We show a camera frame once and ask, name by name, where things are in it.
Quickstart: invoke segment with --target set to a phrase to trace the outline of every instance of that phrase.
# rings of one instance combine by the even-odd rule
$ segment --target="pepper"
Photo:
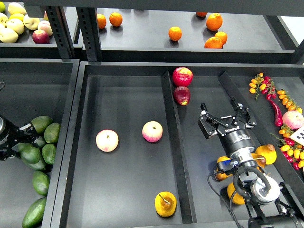
[[[277,127],[280,127],[283,125],[283,117],[282,117],[282,112],[280,110],[280,107],[273,100],[269,100],[269,102],[271,103],[271,105],[275,111],[275,125]]]

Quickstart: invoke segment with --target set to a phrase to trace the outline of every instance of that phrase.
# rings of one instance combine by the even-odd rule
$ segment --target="red chili pepper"
[[[271,103],[274,111],[275,111],[275,125],[277,127],[281,127],[283,125],[283,118],[282,118],[282,112],[280,110],[280,107],[273,101],[269,100]]]
[[[266,93],[268,93],[268,89],[262,90],[262,94],[266,94]]]

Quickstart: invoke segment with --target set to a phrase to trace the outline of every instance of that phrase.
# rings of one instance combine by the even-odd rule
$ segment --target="yellow apple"
[[[115,150],[118,145],[118,135],[112,130],[102,130],[96,136],[97,147],[104,152],[111,152]]]

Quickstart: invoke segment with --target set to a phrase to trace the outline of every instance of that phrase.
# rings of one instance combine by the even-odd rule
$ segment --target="green apple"
[[[53,34],[52,28],[47,20],[39,22],[38,29],[46,31],[49,37]]]
[[[24,24],[19,19],[11,19],[6,22],[6,27],[11,28],[15,32],[17,32],[18,35],[22,34],[24,32]]]
[[[4,28],[0,30],[0,40],[3,43],[15,43],[18,39],[18,34],[10,29]]]
[[[0,13],[0,24],[6,26],[8,20],[8,17],[4,13]]]
[[[3,13],[5,11],[5,5],[2,1],[0,1],[0,13]]]
[[[30,30],[36,30],[36,29],[38,29],[39,22],[40,22],[39,18],[30,18],[28,16],[28,14],[25,15],[24,18],[23,18],[23,24],[24,24],[24,26],[27,27]]]
[[[11,2],[8,6],[8,12],[10,14],[15,14],[15,13],[21,13],[23,15],[26,15],[27,11],[23,6],[21,6],[19,3],[16,2]]]

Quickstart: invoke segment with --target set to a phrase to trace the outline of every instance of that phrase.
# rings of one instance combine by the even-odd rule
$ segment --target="apple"
[[[173,83],[176,86],[189,86],[193,79],[193,73],[186,67],[176,68],[173,72]]]
[[[47,21],[47,20],[43,20],[43,21],[39,22],[38,29],[46,31],[49,37],[53,35],[51,25],[50,25],[49,21]]]
[[[24,24],[24,26],[27,27],[30,30],[36,30],[36,29],[38,29],[39,22],[40,22],[39,18],[30,18],[28,16],[28,14],[25,15],[24,18],[23,18],[23,24]]]
[[[33,41],[35,44],[49,44],[49,37],[46,31],[37,29],[33,32]]]
[[[23,15],[26,15],[27,11],[25,10],[25,8],[23,6],[21,6],[19,3],[16,2],[11,2],[8,6],[8,12],[10,14],[14,14],[14,13],[21,13]]]
[[[46,11],[44,11],[43,20],[48,20],[48,15],[47,15],[47,12],[46,12]]]
[[[176,87],[173,92],[173,97],[179,105],[187,105],[190,101],[190,90],[185,86]]]
[[[17,32],[18,35],[22,34],[24,32],[24,24],[19,19],[11,19],[6,22],[6,27],[11,28],[15,32]]]
[[[6,26],[6,22],[8,21],[8,17],[4,13],[0,13],[0,24]]]
[[[118,135],[112,130],[102,130],[96,136],[97,147],[104,152],[111,152],[115,150],[118,142]]]
[[[159,141],[162,137],[162,126],[159,122],[147,122],[142,128],[142,135],[150,143]]]
[[[15,43],[18,37],[18,34],[10,28],[0,30],[0,40],[3,43]]]
[[[304,125],[304,117],[297,110],[284,113],[282,119],[283,123],[286,124],[291,130],[299,129]]]

